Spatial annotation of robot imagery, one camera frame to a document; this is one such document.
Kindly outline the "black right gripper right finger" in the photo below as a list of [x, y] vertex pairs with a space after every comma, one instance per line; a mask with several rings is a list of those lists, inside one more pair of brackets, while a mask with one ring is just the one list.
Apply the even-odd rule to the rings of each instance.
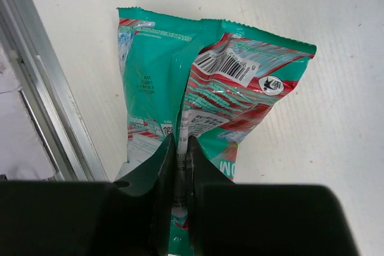
[[236, 184], [187, 149], [190, 245], [196, 255], [357, 255], [340, 202], [322, 185]]

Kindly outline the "teal Fox's candy bag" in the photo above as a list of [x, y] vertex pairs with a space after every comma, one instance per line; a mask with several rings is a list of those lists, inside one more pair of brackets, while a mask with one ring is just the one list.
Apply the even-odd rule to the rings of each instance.
[[126, 174], [173, 134], [177, 172], [169, 251], [187, 238], [187, 143], [233, 179], [238, 146], [291, 93], [316, 46], [228, 20], [191, 20], [139, 7], [118, 10], [118, 59], [127, 107]]

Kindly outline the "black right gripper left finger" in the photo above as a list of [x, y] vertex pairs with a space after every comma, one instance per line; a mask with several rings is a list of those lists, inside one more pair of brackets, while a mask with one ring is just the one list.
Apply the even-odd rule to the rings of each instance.
[[114, 182], [1, 182], [2, 255], [167, 255], [175, 140]]

